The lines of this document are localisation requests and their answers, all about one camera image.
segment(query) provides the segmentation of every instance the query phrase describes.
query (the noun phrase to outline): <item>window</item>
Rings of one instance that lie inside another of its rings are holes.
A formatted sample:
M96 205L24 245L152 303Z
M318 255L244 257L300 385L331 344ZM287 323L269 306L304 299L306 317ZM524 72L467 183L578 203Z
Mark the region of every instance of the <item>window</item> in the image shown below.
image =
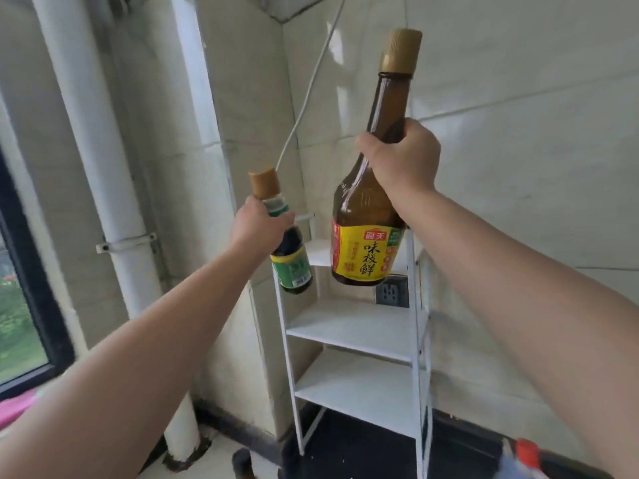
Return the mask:
M74 358L0 151L0 400L60 375Z

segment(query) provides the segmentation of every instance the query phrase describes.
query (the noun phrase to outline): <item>window frame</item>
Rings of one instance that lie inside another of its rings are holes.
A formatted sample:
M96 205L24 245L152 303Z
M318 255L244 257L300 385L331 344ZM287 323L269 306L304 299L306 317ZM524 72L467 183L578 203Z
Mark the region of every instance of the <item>window frame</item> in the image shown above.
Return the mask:
M61 375L76 360L65 319L53 295L22 202L0 148L0 231L44 351L46 365L0 384L0 401Z

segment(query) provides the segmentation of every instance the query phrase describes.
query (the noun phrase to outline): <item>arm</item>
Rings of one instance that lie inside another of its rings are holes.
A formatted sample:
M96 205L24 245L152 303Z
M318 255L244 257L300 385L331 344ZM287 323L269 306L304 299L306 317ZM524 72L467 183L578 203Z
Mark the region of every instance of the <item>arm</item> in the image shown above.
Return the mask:
M417 121L358 145L438 268L617 479L639 473L639 308L435 190L440 147Z
M0 478L136 477L293 218L247 200L222 255L93 348L15 423L0 447Z

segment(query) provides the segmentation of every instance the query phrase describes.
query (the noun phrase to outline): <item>shelf rack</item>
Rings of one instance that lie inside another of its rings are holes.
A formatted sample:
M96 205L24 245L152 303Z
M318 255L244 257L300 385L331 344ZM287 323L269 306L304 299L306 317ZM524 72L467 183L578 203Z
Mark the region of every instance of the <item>shelf rack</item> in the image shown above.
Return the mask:
M315 235L313 216L297 218L298 222L304 220L310 220L311 235ZM312 266L330 267L330 241L313 239L306 243L306 251ZM288 322L283 291L273 271L293 418L301 455L326 409L407 435L415 440L417 477L423 479L427 475L432 434L428 406L429 286L428 282L423 283L424 305L419 276L427 280L428 273L420 274L411 230L404 234L392 273L408 276L409 308L324 295L315 279L317 302ZM297 381L290 361L289 337L323 344L322 352ZM296 399L321 406L306 435L302 434Z

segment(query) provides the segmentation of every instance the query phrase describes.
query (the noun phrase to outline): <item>hand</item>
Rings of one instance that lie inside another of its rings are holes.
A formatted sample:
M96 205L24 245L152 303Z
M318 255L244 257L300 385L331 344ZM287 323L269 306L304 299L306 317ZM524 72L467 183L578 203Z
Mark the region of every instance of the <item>hand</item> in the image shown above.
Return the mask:
M410 118L404 131L404 139L397 144L382 143L370 133L355 142L394 205L407 194L433 191L439 166L441 146L435 135Z
M235 215L231 229L231 246L254 251L260 258L271 254L295 221L292 211L271 217L267 208L255 197L248 197Z

